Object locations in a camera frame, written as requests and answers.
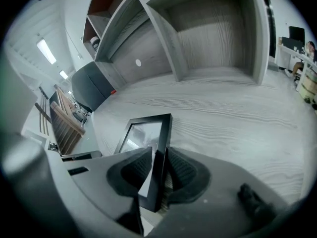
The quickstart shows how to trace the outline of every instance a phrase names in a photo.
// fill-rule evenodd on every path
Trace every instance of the computer monitor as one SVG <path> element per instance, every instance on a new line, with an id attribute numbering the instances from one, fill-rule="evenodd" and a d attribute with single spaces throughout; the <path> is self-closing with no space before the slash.
<path id="1" fill-rule="evenodd" d="M 304 28 L 290 26 L 289 27 L 289 38 L 293 40 L 297 40 L 305 45 L 305 30 Z"/>

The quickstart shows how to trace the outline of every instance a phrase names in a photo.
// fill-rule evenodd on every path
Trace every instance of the ceiling light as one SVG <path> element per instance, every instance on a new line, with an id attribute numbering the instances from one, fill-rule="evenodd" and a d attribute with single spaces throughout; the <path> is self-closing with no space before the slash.
<path id="1" fill-rule="evenodd" d="M 60 73 L 59 73 L 64 79 L 67 79 L 68 78 L 68 76 L 67 76 L 67 74 L 65 73 L 65 71 L 61 71 Z"/>
<path id="2" fill-rule="evenodd" d="M 46 41 L 44 39 L 40 40 L 36 46 L 38 46 L 39 50 L 42 52 L 42 54 L 46 57 L 46 59 L 51 63 L 55 63 L 56 59 L 51 53 L 48 45 L 46 44 Z"/>

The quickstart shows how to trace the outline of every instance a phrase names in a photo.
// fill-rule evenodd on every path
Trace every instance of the black picture frame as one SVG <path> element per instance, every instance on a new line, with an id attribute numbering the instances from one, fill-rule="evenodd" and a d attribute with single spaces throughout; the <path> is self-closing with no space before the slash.
<path id="1" fill-rule="evenodd" d="M 162 200 L 166 177 L 167 147 L 170 144 L 172 120 L 172 114 L 131 119 L 124 130 L 123 136 L 120 138 L 117 148 L 114 151 L 114 154 L 120 153 L 120 150 L 126 137 L 129 134 L 132 125 L 148 122 L 161 122 L 161 129 L 158 138 L 158 148 L 154 159 L 148 196 L 144 197 L 139 195 L 139 205 L 152 212 L 156 212 L 160 209 L 160 204 Z"/>

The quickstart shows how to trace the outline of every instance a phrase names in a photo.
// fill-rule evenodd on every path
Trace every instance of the chair backrest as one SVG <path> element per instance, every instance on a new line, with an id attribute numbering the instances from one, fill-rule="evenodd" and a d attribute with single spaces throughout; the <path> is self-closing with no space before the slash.
<path id="1" fill-rule="evenodd" d="M 95 111 L 114 90 L 93 61 L 78 70 L 72 76 L 71 83 L 76 101 L 92 111 Z"/>

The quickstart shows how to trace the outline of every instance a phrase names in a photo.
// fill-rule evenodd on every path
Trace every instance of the gray desk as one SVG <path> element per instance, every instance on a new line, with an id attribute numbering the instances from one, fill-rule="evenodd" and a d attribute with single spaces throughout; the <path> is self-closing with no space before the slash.
<path id="1" fill-rule="evenodd" d="M 317 65 L 313 62 L 313 60 L 311 58 L 309 58 L 305 55 L 302 55 L 302 54 L 298 53 L 297 51 L 289 49 L 285 46 L 277 45 L 277 50 L 278 50 L 278 53 L 277 53 L 276 58 L 278 58 L 279 56 L 287 55 L 287 56 L 289 56 L 289 59 L 288 59 L 289 61 L 290 61 L 291 56 L 295 56 L 295 57 L 303 60 L 303 62 L 304 62 L 303 73 L 302 73 L 301 78 L 299 80 L 299 83 L 296 87 L 296 91 L 299 91 L 299 88 L 302 85 L 303 80 L 305 78 L 303 75 L 306 74 L 307 69 L 310 67 L 314 72 L 317 73 Z"/>

